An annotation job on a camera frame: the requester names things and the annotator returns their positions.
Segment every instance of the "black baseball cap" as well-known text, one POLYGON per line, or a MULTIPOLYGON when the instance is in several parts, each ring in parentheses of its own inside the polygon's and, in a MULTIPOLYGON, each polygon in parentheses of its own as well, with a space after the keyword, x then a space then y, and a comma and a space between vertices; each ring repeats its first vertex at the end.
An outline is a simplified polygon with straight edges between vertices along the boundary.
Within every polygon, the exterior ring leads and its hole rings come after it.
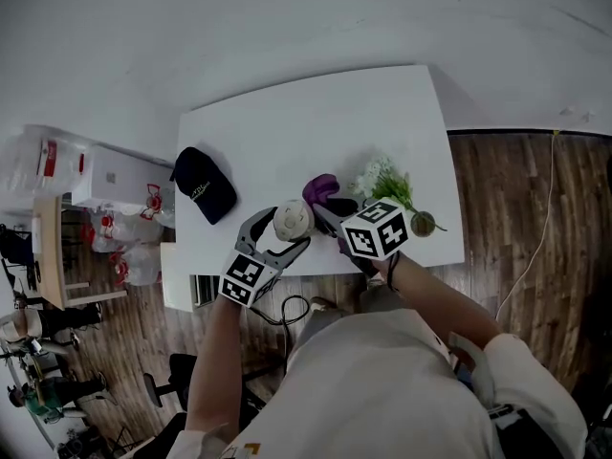
POLYGON ((236 191, 212 158, 197 148, 185 148, 170 180, 191 199, 212 225, 236 204, 236 191))

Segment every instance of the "black pants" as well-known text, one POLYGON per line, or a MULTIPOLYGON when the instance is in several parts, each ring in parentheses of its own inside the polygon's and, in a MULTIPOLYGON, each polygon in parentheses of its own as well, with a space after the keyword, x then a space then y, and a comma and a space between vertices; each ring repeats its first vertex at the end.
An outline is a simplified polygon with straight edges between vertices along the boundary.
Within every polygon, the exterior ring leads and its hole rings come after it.
POLYGON ((88 304, 85 309, 66 308, 66 310, 39 311, 42 321, 42 336, 51 338, 57 332, 66 328, 80 328, 99 323, 98 310, 95 304, 88 304))
POLYGON ((104 386, 102 386, 102 383, 97 379, 85 382, 68 381, 55 383, 55 394, 57 398, 59 398, 62 406, 103 390, 104 386))

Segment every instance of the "white table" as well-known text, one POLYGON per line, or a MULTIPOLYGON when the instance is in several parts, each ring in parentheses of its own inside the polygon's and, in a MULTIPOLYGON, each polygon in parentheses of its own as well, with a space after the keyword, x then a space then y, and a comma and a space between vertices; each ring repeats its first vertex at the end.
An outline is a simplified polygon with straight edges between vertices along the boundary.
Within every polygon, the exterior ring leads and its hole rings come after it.
MULTIPOLYGON (((303 79, 185 114, 179 148, 200 146, 229 176, 239 204, 211 226, 177 190, 177 244, 183 270, 219 274, 243 221, 301 198, 321 173, 346 186, 384 153, 407 171, 418 209, 448 231, 412 235, 403 251, 425 266, 464 259, 461 211, 447 132, 425 66, 360 70, 303 79)), ((272 224, 258 249, 280 249, 272 224)), ((335 240, 315 236, 285 274, 353 273, 335 240)))

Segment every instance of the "white cube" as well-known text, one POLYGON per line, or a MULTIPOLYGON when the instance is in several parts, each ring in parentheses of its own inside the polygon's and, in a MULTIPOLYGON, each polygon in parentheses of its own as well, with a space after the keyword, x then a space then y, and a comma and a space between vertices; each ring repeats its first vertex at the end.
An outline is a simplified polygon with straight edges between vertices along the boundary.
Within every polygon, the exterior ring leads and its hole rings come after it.
POLYGON ((384 198, 342 222, 348 247, 354 256, 386 260, 408 239, 405 208, 384 198))
POLYGON ((232 250, 219 280, 219 294, 249 308, 272 288, 277 274, 277 269, 232 250))

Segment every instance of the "person in green shirt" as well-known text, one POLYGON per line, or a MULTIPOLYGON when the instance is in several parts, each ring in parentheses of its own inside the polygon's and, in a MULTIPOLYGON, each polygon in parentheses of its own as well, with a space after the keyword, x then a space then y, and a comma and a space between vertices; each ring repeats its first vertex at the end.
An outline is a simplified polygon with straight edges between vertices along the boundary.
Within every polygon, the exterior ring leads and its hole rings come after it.
POLYGON ((101 372, 96 379, 85 382, 68 381, 64 378, 36 380, 34 388, 24 384, 21 389, 10 389, 9 400, 18 408, 25 406, 33 415, 52 420, 61 418, 62 408, 69 402, 107 389, 101 372))

